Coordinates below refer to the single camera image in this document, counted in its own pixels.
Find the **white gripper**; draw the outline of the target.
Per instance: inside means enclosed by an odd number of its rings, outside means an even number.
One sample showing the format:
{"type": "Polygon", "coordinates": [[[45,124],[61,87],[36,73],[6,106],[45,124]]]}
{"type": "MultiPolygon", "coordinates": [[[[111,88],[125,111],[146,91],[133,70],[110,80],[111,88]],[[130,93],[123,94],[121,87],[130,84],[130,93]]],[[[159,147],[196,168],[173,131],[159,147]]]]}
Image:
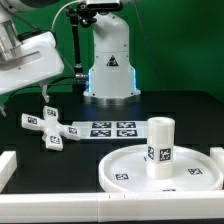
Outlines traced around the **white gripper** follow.
{"type": "MultiPolygon", "coordinates": [[[[48,85],[43,80],[59,75],[64,70],[55,46],[56,41],[51,32],[24,40],[15,49],[16,56],[12,60],[0,62],[0,95],[39,82],[42,97],[49,103],[48,85]]],[[[6,116],[3,105],[0,105],[0,113],[6,116]]]]}

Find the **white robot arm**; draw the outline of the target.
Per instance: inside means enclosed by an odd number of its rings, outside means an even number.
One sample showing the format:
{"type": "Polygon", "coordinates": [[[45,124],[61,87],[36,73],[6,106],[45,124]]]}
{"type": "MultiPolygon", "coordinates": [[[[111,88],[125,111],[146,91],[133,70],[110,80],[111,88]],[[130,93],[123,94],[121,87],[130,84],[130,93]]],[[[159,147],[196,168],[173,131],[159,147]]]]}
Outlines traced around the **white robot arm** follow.
{"type": "MultiPolygon", "coordinates": [[[[92,25],[94,34],[94,64],[84,91],[87,99],[120,102],[140,93],[129,62],[129,26],[114,15],[121,8],[121,0],[78,0],[80,23],[92,25]]],[[[0,0],[0,95],[63,72],[52,32],[24,40],[16,35],[11,14],[31,9],[22,0],[0,0]]]]}

